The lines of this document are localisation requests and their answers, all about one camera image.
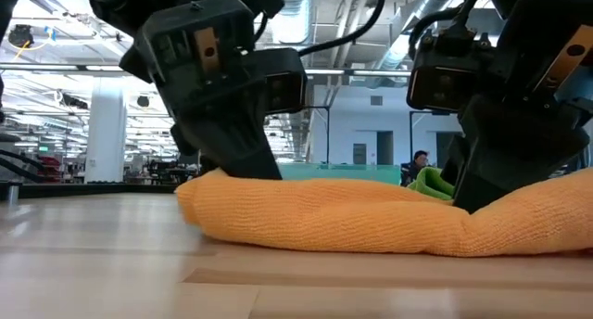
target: ceiling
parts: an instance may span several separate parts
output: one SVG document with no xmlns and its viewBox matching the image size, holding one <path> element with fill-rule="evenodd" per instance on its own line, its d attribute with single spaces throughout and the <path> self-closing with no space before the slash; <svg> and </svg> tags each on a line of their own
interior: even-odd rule
<svg viewBox="0 0 593 319">
<path fill-rule="evenodd" d="M 305 59 L 306 65 L 311 68 L 333 68 L 361 63 L 363 68 L 369 67 L 370 63 L 380 59 L 391 46 L 394 35 L 390 32 L 390 26 L 396 7 L 405 6 L 412 1 L 386 0 L 377 24 L 354 45 L 343 47 L 335 60 L 332 59 L 332 50 L 315 53 Z M 358 24 L 353 24 L 352 28 L 365 23 L 370 16 L 368 12 L 372 11 L 373 0 L 352 0 L 354 4 L 348 12 L 345 2 L 347 0 L 301 0 L 296 9 L 307 12 L 306 22 L 296 22 L 289 14 L 281 14 L 271 21 L 257 47 L 301 48 L 333 40 L 339 36 L 338 27 L 342 17 L 346 14 L 347 20 L 352 22 L 358 6 L 364 8 L 360 9 L 362 14 Z M 260 18 L 257 18 L 255 28 L 259 26 L 259 22 Z M 298 37 L 295 35 L 298 23 L 306 23 L 306 30 L 300 30 L 306 36 L 305 40 L 301 38 L 302 42 L 287 45 L 286 42 Z M 96 18 L 88 0 L 19 0 L 13 11 L 11 26 L 17 24 L 32 26 L 34 44 L 31 48 L 20 51 L 6 40 L 6 36 L 0 49 L 2 63 L 117 65 L 120 57 L 132 44 L 130 36 Z M 57 91 L 78 98 L 91 107 L 94 84 L 92 75 L 6 70 L 3 72 L 3 79 L 6 85 L 3 105 L 10 114 L 4 130 L 22 135 L 27 140 L 35 137 L 38 141 L 47 139 L 47 136 L 56 138 L 61 133 L 61 138 L 56 138 L 55 144 L 62 144 L 63 147 L 76 146 L 76 149 L 68 149 L 70 154 L 84 151 L 88 111 L 64 106 L 58 101 Z M 167 111 L 155 87 L 129 76 L 121 79 L 125 80 L 124 94 L 128 98 L 128 113 L 132 115 L 127 123 L 128 154 L 139 151 L 153 154 L 162 154 L 165 151 L 168 155 L 176 153 L 172 139 L 166 133 L 172 121 L 167 117 Z M 383 90 L 379 92 L 384 95 L 393 94 Z M 150 100 L 149 107 L 138 106 L 138 96 L 147 96 Z M 366 99 L 357 101 L 356 94 L 343 92 L 339 96 L 341 98 L 335 103 L 336 107 L 355 108 L 359 102 L 366 102 Z M 393 102 L 389 100 L 385 99 L 384 109 L 405 107 L 403 97 Z M 272 150 L 278 157 L 304 157 L 306 152 L 302 146 L 307 140 L 307 117 L 307 113 L 293 117 L 281 115 L 269 121 L 266 131 Z"/>
</svg>

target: desk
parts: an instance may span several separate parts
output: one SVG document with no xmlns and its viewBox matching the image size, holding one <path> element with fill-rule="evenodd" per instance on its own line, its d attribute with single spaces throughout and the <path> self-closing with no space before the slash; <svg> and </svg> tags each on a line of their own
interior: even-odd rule
<svg viewBox="0 0 593 319">
<path fill-rule="evenodd" d="M 227 244 L 173 195 L 21 200 L 0 223 L 5 318 L 592 318 L 593 259 L 306 253 Z"/>
</svg>

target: wall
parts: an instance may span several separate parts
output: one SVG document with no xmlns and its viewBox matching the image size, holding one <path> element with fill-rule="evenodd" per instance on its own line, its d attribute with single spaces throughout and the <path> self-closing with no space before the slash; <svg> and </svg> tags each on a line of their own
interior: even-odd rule
<svg viewBox="0 0 593 319">
<path fill-rule="evenodd" d="M 327 135 L 322 110 L 315 113 L 311 127 L 311 162 L 326 160 Z M 436 162 L 436 132 L 459 132 L 461 130 L 454 116 L 414 115 L 416 125 L 412 131 L 413 149 L 431 153 L 429 159 Z M 330 115 L 330 162 L 352 163 L 352 146 L 367 144 L 367 163 L 376 164 L 376 132 L 393 131 L 394 162 L 410 161 L 409 113 L 372 113 L 332 110 Z"/>
</svg>

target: white column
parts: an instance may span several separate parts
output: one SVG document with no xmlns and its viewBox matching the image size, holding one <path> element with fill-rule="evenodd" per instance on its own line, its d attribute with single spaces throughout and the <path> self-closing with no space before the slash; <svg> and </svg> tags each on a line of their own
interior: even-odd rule
<svg viewBox="0 0 593 319">
<path fill-rule="evenodd" d="M 120 78 L 95 78 L 84 182 L 123 180 L 127 103 Z"/>
</svg>

